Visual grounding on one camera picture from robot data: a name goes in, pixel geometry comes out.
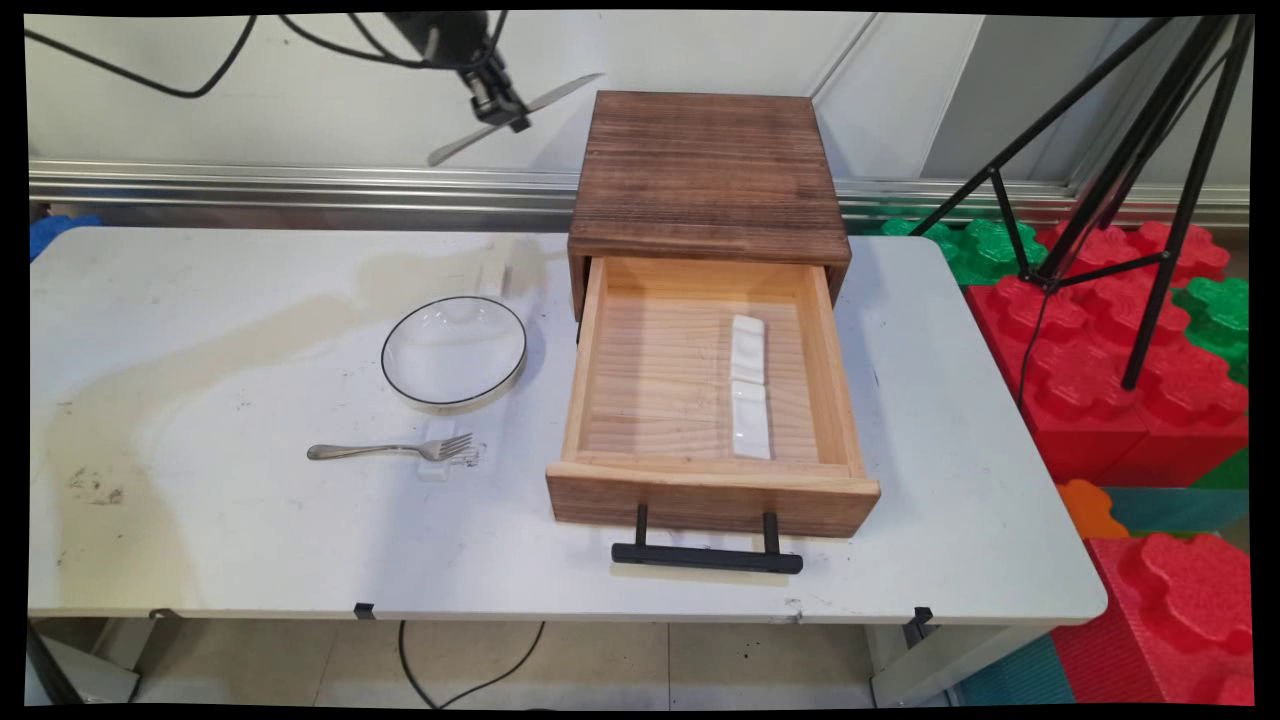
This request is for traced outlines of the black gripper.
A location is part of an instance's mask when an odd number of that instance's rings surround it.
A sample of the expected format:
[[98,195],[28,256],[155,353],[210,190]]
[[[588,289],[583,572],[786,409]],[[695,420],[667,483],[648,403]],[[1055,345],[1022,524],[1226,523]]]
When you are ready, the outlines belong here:
[[457,74],[471,92],[470,105],[476,119],[488,126],[506,126],[513,133],[526,131],[530,127],[529,106],[515,92],[497,46],[486,47],[475,61],[475,68],[457,70]]

